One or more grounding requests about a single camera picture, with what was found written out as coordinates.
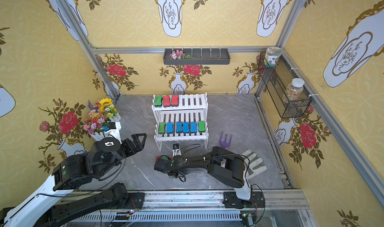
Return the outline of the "red eraser top shelf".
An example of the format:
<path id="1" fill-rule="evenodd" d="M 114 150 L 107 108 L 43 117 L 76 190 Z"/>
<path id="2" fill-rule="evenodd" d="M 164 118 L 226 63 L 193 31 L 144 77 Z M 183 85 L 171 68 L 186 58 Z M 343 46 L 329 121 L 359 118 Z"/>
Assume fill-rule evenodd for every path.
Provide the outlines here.
<path id="1" fill-rule="evenodd" d="M 171 98 L 169 95 L 163 96 L 163 107 L 170 107 L 171 106 Z"/>
<path id="2" fill-rule="evenodd" d="M 171 106 L 172 107 L 179 106 L 179 96 L 178 95 L 172 95 Z"/>

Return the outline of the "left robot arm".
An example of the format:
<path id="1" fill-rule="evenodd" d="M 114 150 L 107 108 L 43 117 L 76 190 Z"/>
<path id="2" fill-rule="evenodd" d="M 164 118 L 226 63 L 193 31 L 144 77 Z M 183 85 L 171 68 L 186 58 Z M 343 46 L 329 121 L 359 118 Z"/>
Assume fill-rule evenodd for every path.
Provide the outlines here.
<path id="1" fill-rule="evenodd" d="M 75 154 L 63 160 L 47 180 L 27 199 L 14 208 L 1 210 L 2 227 L 60 227 L 74 219 L 107 208 L 134 206 L 124 184 L 109 189 L 101 187 L 86 198 L 60 205 L 63 198 L 92 180 L 104 181 L 112 168 L 119 169 L 108 176 L 112 181 L 123 170 L 128 157 L 142 151 L 147 134 L 133 134 L 118 140 L 113 136 L 93 143 L 89 152 Z"/>

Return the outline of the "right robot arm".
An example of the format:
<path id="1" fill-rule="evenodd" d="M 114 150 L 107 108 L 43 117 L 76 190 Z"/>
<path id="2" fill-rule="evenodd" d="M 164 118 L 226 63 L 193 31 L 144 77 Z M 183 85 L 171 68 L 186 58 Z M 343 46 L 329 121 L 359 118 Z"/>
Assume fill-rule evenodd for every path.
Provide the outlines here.
<path id="1" fill-rule="evenodd" d="M 195 172 L 207 172 L 222 184 L 233 188 L 234 192 L 224 193 L 225 208 L 265 208 L 266 199 L 262 191 L 254 192 L 246 179 L 248 167 L 246 156 L 235 154 L 215 146 L 212 151 L 200 155 L 186 157 L 178 153 L 169 157 L 160 155 L 156 158 L 154 170 L 168 175 L 170 178 L 186 181 L 186 175 Z"/>

